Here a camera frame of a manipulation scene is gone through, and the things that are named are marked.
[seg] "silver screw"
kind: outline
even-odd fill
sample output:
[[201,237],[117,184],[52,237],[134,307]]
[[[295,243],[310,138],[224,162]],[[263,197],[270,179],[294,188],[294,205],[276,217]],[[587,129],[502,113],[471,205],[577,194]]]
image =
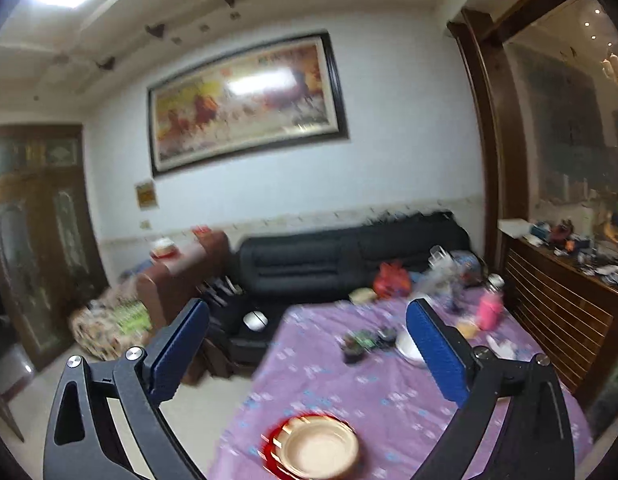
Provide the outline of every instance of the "silver screw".
[[67,366],[70,368],[75,368],[80,363],[82,363],[82,357],[80,357],[79,355],[72,355],[67,361]]
[[474,347],[474,356],[478,359],[487,359],[492,354],[492,351],[489,350],[486,346],[476,346]]
[[536,356],[536,363],[541,366],[548,366],[551,363],[551,359],[545,354],[538,354]]
[[126,351],[124,356],[129,359],[129,361],[135,361],[142,355],[142,349],[139,346],[132,346],[129,350]]

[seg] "floral tablecloth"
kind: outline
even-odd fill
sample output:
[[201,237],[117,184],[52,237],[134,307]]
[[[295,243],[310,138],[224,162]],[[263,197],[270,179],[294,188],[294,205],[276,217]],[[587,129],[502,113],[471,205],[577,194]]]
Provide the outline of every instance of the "floral tablecloth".
[[[466,292],[466,311],[475,311],[480,293]],[[437,304],[433,306],[446,323],[455,323]],[[400,327],[406,307],[405,300],[388,300],[366,306],[342,301],[290,308],[253,378],[252,393],[220,439],[210,480],[271,480],[259,456],[261,434],[280,420],[307,410],[332,413],[356,430],[365,459],[353,478],[410,479],[447,427],[455,403],[442,397],[428,370],[409,364],[394,350],[374,352],[361,363],[347,366],[336,340],[348,330]],[[521,360],[541,351],[508,314],[492,336],[512,340]],[[471,344],[485,344],[484,334]],[[564,388],[563,394],[579,463],[591,449],[592,438],[576,400]],[[499,400],[465,478],[483,470],[507,403]]]

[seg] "pink thermos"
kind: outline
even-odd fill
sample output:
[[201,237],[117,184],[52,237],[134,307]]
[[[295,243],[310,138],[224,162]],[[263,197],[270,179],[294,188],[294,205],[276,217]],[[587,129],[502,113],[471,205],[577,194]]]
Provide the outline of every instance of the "pink thermos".
[[498,274],[490,274],[487,278],[483,297],[478,305],[476,324],[480,330],[493,330],[498,324],[498,318],[504,308],[502,304],[502,287],[504,280]]

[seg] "sofa backrest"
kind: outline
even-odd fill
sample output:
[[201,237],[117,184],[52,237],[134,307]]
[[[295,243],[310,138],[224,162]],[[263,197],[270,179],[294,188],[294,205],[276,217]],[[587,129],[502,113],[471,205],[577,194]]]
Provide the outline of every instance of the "sofa backrest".
[[346,299],[371,286],[382,262],[408,270],[428,267],[429,250],[471,250],[449,211],[347,229],[246,238],[234,256],[233,277],[256,298],[290,303]]

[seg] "red plate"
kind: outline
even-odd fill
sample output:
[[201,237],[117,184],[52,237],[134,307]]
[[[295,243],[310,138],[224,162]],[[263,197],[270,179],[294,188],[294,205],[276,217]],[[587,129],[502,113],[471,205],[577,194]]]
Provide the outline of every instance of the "red plate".
[[352,431],[354,431],[353,428],[348,423],[346,423],[344,420],[340,420],[338,417],[333,416],[333,415],[328,415],[327,413],[304,412],[304,413],[298,413],[297,415],[286,418],[281,423],[279,423],[277,426],[275,426],[270,431],[268,431],[266,435],[265,434],[262,435],[262,439],[265,441],[265,444],[264,446],[262,446],[262,451],[260,452],[260,457],[262,458],[264,468],[270,473],[272,473],[272,475],[274,475],[279,480],[306,480],[304,478],[299,478],[298,476],[295,476],[294,474],[289,472],[273,456],[274,454],[273,452],[275,451],[275,448],[276,448],[276,445],[273,443],[273,440],[279,435],[279,433],[282,431],[282,428],[284,428],[292,418],[302,418],[303,416],[326,416],[328,418],[332,418],[333,420],[337,420],[338,422],[344,424],[345,426],[348,426]]

